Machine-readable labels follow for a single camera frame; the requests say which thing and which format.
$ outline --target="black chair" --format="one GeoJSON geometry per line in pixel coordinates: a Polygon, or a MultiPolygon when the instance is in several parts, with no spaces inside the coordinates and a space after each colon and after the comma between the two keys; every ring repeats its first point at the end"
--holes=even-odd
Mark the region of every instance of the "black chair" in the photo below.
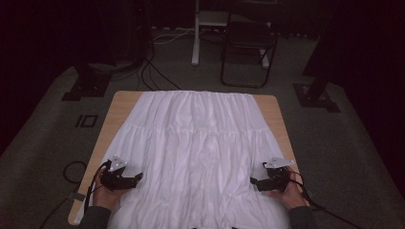
{"type": "Polygon", "coordinates": [[[228,86],[262,88],[268,82],[279,33],[287,20],[287,8],[280,3],[266,0],[236,0],[232,3],[225,29],[221,59],[221,81],[228,86]],[[257,51],[260,63],[271,50],[268,68],[263,83],[240,84],[224,80],[224,65],[228,46],[257,51]]]}

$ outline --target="white cloth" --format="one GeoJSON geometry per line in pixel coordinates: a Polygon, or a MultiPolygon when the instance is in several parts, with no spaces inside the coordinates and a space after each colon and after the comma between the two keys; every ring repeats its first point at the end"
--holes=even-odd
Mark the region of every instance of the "white cloth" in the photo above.
{"type": "Polygon", "coordinates": [[[281,203],[250,184],[283,157],[250,94],[143,93],[102,161],[114,155],[143,179],[109,228],[289,228],[281,203]]]}

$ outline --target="sleeve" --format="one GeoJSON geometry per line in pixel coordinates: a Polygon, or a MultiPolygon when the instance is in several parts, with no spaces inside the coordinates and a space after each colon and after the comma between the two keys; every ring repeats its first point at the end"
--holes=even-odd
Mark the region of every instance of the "sleeve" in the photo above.
{"type": "Polygon", "coordinates": [[[110,219],[111,211],[107,208],[90,206],[84,214],[78,228],[105,229],[110,219]]]}
{"type": "Polygon", "coordinates": [[[291,229],[318,229],[312,210],[309,207],[297,207],[288,211],[291,229]]]}

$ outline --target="hand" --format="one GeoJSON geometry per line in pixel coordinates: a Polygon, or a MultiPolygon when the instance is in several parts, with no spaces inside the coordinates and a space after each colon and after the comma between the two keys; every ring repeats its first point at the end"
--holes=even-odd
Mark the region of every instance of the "hand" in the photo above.
{"type": "MultiPolygon", "coordinates": [[[[289,178],[295,180],[294,171],[288,167],[289,178]]],[[[280,199],[288,210],[296,207],[307,206],[297,184],[290,181],[287,185],[286,190],[282,193],[279,191],[266,191],[266,195],[271,198],[280,199]]]]}
{"type": "Polygon", "coordinates": [[[126,194],[129,189],[111,191],[102,186],[100,176],[104,170],[105,169],[102,169],[96,177],[96,190],[93,192],[93,206],[105,207],[113,211],[119,198],[126,194]]]}

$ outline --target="gray carpet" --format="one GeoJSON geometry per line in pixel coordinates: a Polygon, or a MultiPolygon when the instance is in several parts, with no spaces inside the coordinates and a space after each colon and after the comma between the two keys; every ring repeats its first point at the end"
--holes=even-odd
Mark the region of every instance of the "gray carpet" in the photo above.
{"type": "MultiPolygon", "coordinates": [[[[218,39],[209,34],[203,37],[218,39]]],[[[302,108],[299,104],[292,84],[313,80],[301,74],[315,41],[281,39],[270,82],[262,89],[222,85],[219,78],[221,47],[211,42],[202,41],[200,65],[191,66],[192,45],[192,36],[156,45],[152,62],[183,90],[275,95],[301,174],[308,189],[314,193],[313,199],[363,228],[405,228],[404,199],[344,90],[332,84],[327,88],[341,113],[302,108]]],[[[233,69],[230,65],[228,73],[234,74],[233,69]]],[[[265,71],[260,67],[238,70],[238,74],[242,73],[257,75],[265,71]]],[[[148,69],[144,75],[153,85],[148,80],[148,69]]],[[[161,90],[176,89],[154,70],[152,76],[161,90]]],[[[136,73],[117,73],[104,97],[61,101],[76,78],[75,70],[70,68],[54,81],[24,128],[0,157],[0,228],[39,228],[52,209],[75,188],[75,184],[63,177],[63,169],[72,161],[88,162],[114,93],[136,89],[148,91],[142,83],[138,85],[136,73]],[[77,126],[81,115],[98,115],[95,126],[77,126]]],[[[73,180],[80,180],[83,173],[78,164],[67,171],[68,178],[73,180]]],[[[71,207],[70,200],[65,202],[45,228],[70,228],[67,218],[71,207]]],[[[317,211],[314,215],[321,228],[351,228],[323,212],[317,211]]]]}

